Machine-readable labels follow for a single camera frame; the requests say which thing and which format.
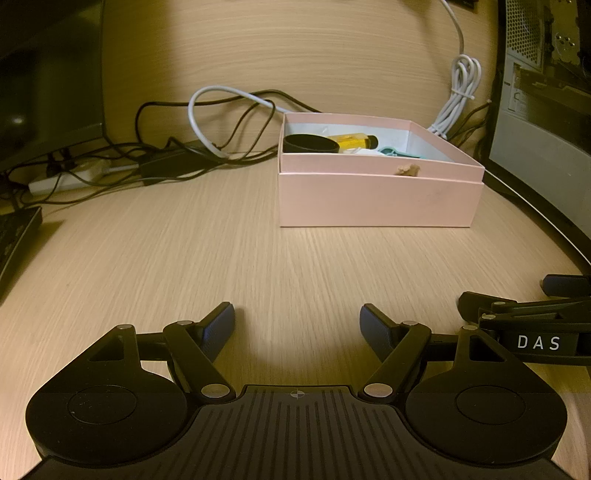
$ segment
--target pink box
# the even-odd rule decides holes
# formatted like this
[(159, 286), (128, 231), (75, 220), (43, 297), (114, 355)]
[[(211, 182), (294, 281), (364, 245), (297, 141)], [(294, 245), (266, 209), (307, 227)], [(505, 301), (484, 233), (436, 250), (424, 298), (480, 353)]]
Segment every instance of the pink box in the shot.
[[(428, 158), (283, 153), (290, 134), (376, 135), (379, 148)], [(484, 167), (408, 121), (340, 113), (287, 113), (279, 141), (281, 226), (446, 226), (472, 223)], [(396, 175), (418, 165), (417, 177)]]

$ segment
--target monitor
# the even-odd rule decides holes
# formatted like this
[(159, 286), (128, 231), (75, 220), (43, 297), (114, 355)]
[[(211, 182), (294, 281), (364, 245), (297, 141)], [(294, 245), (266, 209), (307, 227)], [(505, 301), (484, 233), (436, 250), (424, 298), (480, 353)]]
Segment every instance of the monitor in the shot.
[(0, 0), (0, 171), (103, 137), (103, 0)]

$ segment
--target wooden wall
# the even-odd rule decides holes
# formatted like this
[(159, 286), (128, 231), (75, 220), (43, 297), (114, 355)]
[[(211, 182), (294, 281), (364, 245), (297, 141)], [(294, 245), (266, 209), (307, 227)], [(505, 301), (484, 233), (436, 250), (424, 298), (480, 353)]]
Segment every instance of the wooden wall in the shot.
[[(453, 5), (466, 52), (482, 63), (477, 99), (490, 94), (496, 59), (496, 2), (475, 12)], [(449, 96), (457, 34), (437, 0), (106, 0), (105, 112), (116, 141), (133, 139), (146, 100), (187, 101), (198, 88), (282, 89), (319, 110), (407, 118), (427, 127)], [(201, 108), (212, 141), (231, 131), (247, 102)], [(268, 111), (248, 122), (244, 149)], [(277, 141), (280, 116), (261, 142)], [(153, 108), (145, 140), (194, 137), (186, 109)]]

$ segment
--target coiled white cable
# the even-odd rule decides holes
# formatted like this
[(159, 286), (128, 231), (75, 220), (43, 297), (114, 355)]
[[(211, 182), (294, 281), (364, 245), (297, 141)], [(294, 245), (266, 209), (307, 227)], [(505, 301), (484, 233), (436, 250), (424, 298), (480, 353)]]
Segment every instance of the coiled white cable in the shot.
[(456, 14), (446, 0), (440, 0), (440, 2), (447, 10), (447, 13), (449, 13), (456, 27), (457, 36), (460, 41), (460, 54), (452, 62), (452, 92), (449, 100), (443, 106), (428, 130), (440, 137), (447, 138), (447, 133), (457, 122), (457, 119), (460, 118), (468, 99), (474, 100), (474, 93), (482, 77), (482, 68), (477, 59), (465, 55), (464, 34), (457, 21)]

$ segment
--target white cable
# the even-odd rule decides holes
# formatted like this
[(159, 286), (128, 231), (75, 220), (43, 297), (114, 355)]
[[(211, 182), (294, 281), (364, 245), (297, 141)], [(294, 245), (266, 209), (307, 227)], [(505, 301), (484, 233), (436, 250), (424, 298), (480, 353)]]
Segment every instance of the white cable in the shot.
[(136, 168), (138, 168), (138, 164), (134, 163), (133, 165), (122, 165), (120, 167), (108, 167), (103, 170), (103, 173), (105, 175), (108, 175), (111, 173), (116, 173), (118, 171), (135, 170)]
[(440, 0), (440, 2), (456, 26), (457, 36), (460, 41), (460, 54), (452, 62), (452, 92), (449, 100), (428, 130), (440, 137), (447, 138), (447, 133), (457, 122), (457, 119), (460, 118), (467, 100), (474, 100), (474, 92), (476, 92), (482, 77), (482, 68), (477, 59), (465, 55), (464, 34), (457, 21), (456, 14), (446, 0)]
[[(234, 95), (243, 96), (244, 98), (248, 98), (249, 100), (252, 100), (254, 102), (258, 102), (261, 105), (266, 106), (267, 108), (273, 108), (273, 105), (270, 102), (267, 102), (266, 100), (263, 100), (262, 98), (259, 98), (255, 95), (248, 93), (248, 92), (243, 92), (242, 90), (238, 90), (238, 89), (235, 89), (232, 87), (224, 87), (223, 85), (211, 85), (209, 87), (203, 87), (203, 88), (197, 90), (197, 92), (195, 92), (193, 94), (193, 96), (189, 100), (189, 108), (188, 108), (189, 123), (191, 124), (191, 128), (195, 132), (195, 135), (197, 135), (197, 138), (199, 140), (201, 140), (203, 145), (211, 153), (213, 153), (214, 155), (216, 155), (220, 158), (229, 158), (229, 156), (230, 156), (229, 154), (216, 148), (215, 145), (213, 145), (207, 139), (207, 137), (205, 135), (203, 135), (203, 132), (201, 132), (201, 130), (199, 129), (199, 126), (197, 125), (197, 121), (195, 120), (195, 114), (194, 114), (195, 102), (197, 101), (197, 98), (199, 98), (202, 94), (204, 94), (206, 92), (228, 92), (228, 93), (233, 93)], [(287, 110), (287, 109), (279, 107), (279, 106), (275, 107), (275, 108), (278, 112), (281, 112), (281, 113), (290, 113), (291, 112), (291, 110)]]

